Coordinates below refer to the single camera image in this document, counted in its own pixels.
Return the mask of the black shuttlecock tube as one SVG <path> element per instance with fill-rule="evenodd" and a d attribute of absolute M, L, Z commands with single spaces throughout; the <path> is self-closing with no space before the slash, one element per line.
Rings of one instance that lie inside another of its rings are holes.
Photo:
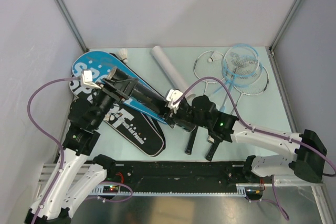
<path fill-rule="evenodd" d="M 107 75 L 107 79 L 112 80 L 124 80 L 129 78 L 137 77 L 127 75 L 117 67 L 113 67 L 111 72 Z M 133 89 L 132 94 L 125 96 L 125 103 L 127 105 L 150 116 L 161 117 L 161 111 L 165 106 L 165 102 L 165 99 L 161 95 L 148 88 L 140 80 Z"/>

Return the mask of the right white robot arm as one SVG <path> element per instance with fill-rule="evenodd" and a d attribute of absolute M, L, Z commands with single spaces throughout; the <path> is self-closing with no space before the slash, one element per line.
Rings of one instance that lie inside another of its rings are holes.
<path fill-rule="evenodd" d="M 253 183 L 260 177 L 287 175 L 320 183 L 327 151 L 314 131 L 290 133 L 271 130 L 244 122 L 236 115 L 217 110 L 215 103 L 205 95 L 195 97 L 191 103 L 174 90 L 166 96 L 168 113 L 165 120 L 178 126 L 198 126 L 207 129 L 213 139 L 206 155 L 211 161 L 219 144 L 250 144 L 274 152 L 273 156 L 248 156 L 243 168 L 243 178 Z"/>

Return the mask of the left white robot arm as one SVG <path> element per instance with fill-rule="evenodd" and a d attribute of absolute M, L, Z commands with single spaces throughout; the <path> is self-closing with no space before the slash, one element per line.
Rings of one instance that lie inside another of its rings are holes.
<path fill-rule="evenodd" d="M 137 80 L 105 78 L 96 86 L 93 101 L 76 98 L 70 105 L 69 130 L 64 142 L 57 141 L 60 156 L 46 186 L 30 206 L 25 223 L 71 223 L 75 212 L 101 182 L 116 177 L 115 161 L 105 155 L 94 158 L 87 172 L 74 179 L 87 161 L 100 134 L 98 127 L 113 105 L 127 100 Z"/>

